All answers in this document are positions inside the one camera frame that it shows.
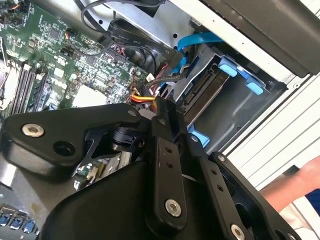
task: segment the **yellow wire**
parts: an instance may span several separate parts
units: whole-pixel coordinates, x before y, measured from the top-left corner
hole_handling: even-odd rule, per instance
[[[131,96],[138,100],[155,100],[156,99],[154,96],[137,96],[136,91],[133,91]]]

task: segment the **black plastic cover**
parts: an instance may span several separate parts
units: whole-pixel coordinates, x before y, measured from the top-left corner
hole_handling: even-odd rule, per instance
[[[320,19],[300,0],[202,0],[291,72],[320,72]]]

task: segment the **capacitor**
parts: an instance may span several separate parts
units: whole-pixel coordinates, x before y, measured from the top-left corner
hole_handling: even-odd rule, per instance
[[[70,79],[72,79],[72,80],[77,79],[77,77],[78,77],[78,75],[77,75],[76,73],[72,73],[72,74],[70,75]]]
[[[43,63],[42,63],[42,61],[40,61],[40,62],[37,62],[37,63],[35,64],[35,67],[36,67],[37,69],[39,69],[39,68],[42,67],[42,65],[43,65]]]

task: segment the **silver screw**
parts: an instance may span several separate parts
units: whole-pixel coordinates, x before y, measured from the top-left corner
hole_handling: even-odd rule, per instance
[[[192,139],[193,141],[195,141],[196,143],[198,142],[198,138],[197,138],[196,136],[191,136],[191,139]]]
[[[240,227],[238,227],[235,224],[231,225],[231,232],[237,240],[245,240],[246,239],[244,232],[241,230]]]
[[[179,205],[179,203],[177,203],[175,200],[173,199],[168,199],[167,201],[165,201],[165,209],[166,211],[174,216],[174,217],[180,217],[181,215],[181,207]]]
[[[22,127],[22,132],[32,138],[39,138],[45,134],[45,130],[35,123],[28,123]]]
[[[134,111],[131,111],[131,110],[128,111],[128,114],[130,114],[131,116],[134,116],[134,117],[137,116],[137,114]]]
[[[288,236],[291,240],[297,240],[295,236],[293,236],[290,232],[288,232]]]
[[[219,155],[219,156],[218,156],[218,159],[219,159],[221,162],[225,162],[225,161],[226,161],[225,157],[222,156],[222,155]]]
[[[163,120],[162,118],[159,118],[159,122],[160,122],[162,125],[166,125],[165,120]]]

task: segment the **motherboard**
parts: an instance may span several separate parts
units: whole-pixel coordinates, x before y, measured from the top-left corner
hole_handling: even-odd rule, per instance
[[[1,119],[125,103],[132,83],[146,78],[123,49],[102,46],[28,1],[0,1],[0,9],[10,6],[0,14]]]

